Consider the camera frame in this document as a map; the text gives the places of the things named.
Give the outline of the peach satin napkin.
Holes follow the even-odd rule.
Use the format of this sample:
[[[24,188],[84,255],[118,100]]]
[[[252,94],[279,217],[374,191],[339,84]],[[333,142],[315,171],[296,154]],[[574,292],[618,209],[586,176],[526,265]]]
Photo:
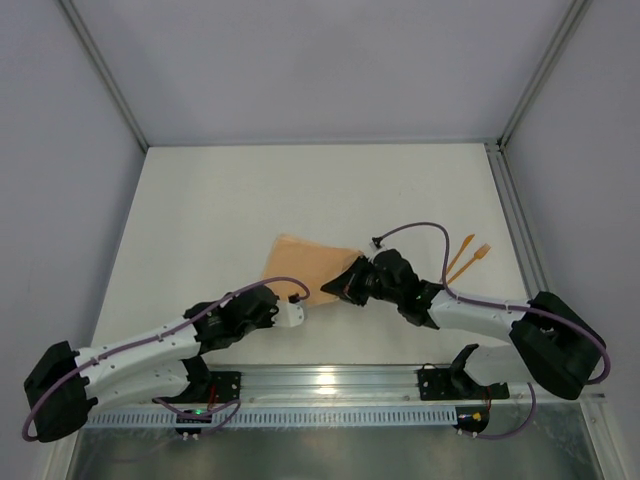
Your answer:
[[[357,249],[325,246],[288,234],[279,235],[267,257],[262,278],[290,277],[310,291],[308,307],[330,304],[338,297],[321,287],[344,273],[364,253]]]

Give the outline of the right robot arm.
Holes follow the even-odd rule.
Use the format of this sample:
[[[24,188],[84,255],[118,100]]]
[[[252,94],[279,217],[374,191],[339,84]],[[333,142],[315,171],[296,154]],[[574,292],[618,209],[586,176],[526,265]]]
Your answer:
[[[530,303],[513,306],[482,298],[465,302],[443,285],[420,279],[395,249],[373,259],[358,257],[321,290],[357,306],[369,299],[391,303],[417,327],[501,341],[499,347],[467,345],[451,362],[448,378],[462,398],[494,384],[537,383],[575,400],[603,356],[601,338],[556,295],[541,292]]]

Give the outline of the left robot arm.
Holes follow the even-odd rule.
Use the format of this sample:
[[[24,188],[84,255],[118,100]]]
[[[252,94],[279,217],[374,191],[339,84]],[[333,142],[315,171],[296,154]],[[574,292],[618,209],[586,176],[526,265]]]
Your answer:
[[[271,328],[279,298],[266,286],[200,302],[177,320],[129,340],[74,350],[50,346],[24,382],[26,441],[60,440],[101,410],[138,401],[197,403],[212,378],[204,354]]]

